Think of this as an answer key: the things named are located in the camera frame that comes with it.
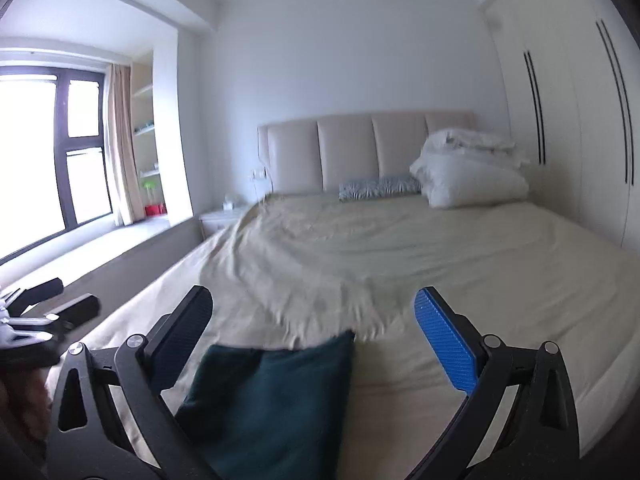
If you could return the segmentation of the person's left hand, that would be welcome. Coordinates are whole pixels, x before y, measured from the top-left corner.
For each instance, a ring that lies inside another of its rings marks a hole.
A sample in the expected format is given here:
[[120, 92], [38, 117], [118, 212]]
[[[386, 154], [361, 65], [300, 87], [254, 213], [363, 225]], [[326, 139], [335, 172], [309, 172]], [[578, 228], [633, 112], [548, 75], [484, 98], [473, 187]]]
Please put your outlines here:
[[43, 442], [51, 423], [51, 401], [44, 370], [18, 370], [1, 375], [1, 406], [18, 420], [29, 437]]

